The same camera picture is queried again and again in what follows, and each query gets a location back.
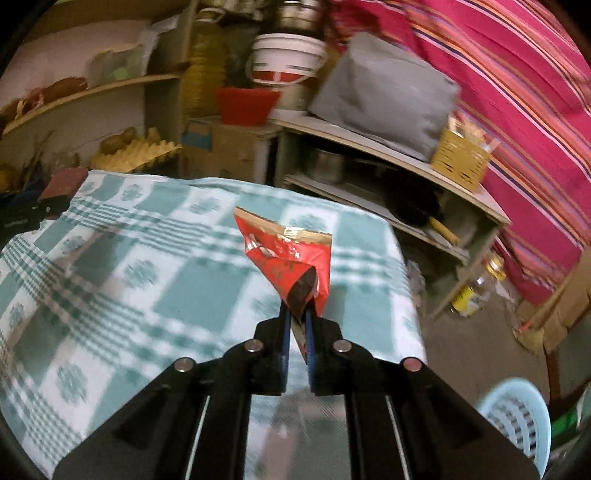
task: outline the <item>gray cushion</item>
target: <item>gray cushion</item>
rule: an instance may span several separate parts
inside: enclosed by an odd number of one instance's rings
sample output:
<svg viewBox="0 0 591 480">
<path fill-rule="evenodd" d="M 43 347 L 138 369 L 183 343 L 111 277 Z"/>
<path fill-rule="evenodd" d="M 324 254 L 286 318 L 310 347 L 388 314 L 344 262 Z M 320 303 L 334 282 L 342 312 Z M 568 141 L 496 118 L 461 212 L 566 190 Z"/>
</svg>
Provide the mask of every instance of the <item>gray cushion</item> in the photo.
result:
<svg viewBox="0 0 591 480">
<path fill-rule="evenodd" d="M 429 161 L 459 94 L 457 83 L 384 40 L 356 34 L 310 112 Z"/>
</svg>

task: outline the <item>wrapper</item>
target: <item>wrapper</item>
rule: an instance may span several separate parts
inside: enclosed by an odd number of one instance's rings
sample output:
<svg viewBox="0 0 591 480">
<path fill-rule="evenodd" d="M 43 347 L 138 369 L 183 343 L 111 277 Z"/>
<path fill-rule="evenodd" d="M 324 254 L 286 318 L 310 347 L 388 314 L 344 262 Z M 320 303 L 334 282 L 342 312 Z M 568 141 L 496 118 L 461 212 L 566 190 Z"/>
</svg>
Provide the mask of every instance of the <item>wrapper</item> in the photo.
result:
<svg viewBox="0 0 591 480">
<path fill-rule="evenodd" d="M 248 258 L 271 282 L 293 315 L 292 331 L 306 357 L 302 315 L 313 300 L 321 315 L 330 289 L 332 236 L 282 226 L 240 207 L 234 210 Z"/>
</svg>

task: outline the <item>green checkered tablecloth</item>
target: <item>green checkered tablecloth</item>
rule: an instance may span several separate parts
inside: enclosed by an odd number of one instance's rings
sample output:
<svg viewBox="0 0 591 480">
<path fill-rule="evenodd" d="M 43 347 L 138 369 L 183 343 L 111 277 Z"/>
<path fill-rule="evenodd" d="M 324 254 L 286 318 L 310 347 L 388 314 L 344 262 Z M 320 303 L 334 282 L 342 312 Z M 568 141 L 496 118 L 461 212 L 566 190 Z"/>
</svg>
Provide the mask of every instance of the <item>green checkered tablecloth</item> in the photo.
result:
<svg viewBox="0 0 591 480">
<path fill-rule="evenodd" d="M 34 462 L 57 463 L 176 358 L 221 356 L 277 314 L 233 209 L 332 233 L 324 316 L 381 358 L 425 358 L 382 219 L 234 180 L 89 174 L 58 220 L 0 257 L 0 407 Z M 346 478 L 342 398 L 313 397 L 292 338 L 288 392 L 255 397 L 247 478 Z"/>
</svg>

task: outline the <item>red bowl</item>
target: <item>red bowl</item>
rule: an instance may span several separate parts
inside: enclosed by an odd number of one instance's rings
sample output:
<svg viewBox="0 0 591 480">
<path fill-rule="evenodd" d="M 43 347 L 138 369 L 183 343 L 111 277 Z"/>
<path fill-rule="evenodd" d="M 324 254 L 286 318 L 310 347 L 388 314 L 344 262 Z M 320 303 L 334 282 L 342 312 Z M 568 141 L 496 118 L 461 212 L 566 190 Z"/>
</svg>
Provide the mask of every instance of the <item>red bowl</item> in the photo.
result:
<svg viewBox="0 0 591 480">
<path fill-rule="evenodd" d="M 224 87 L 216 91 L 222 123 L 258 127 L 264 125 L 281 92 L 264 88 Z"/>
</svg>

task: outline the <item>pink striped fabric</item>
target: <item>pink striped fabric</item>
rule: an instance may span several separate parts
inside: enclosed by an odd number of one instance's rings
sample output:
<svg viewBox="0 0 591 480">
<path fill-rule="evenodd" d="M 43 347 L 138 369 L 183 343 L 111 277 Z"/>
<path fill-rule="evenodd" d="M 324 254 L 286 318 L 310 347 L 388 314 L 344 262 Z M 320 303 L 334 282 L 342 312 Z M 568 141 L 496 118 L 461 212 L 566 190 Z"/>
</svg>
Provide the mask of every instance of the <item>pink striped fabric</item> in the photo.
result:
<svg viewBox="0 0 591 480">
<path fill-rule="evenodd" d="M 535 0 L 334 2 L 342 44 L 359 30 L 412 50 L 462 87 L 459 113 L 498 138 L 484 186 L 512 225 L 499 252 L 544 301 L 591 238 L 591 70 Z"/>
</svg>

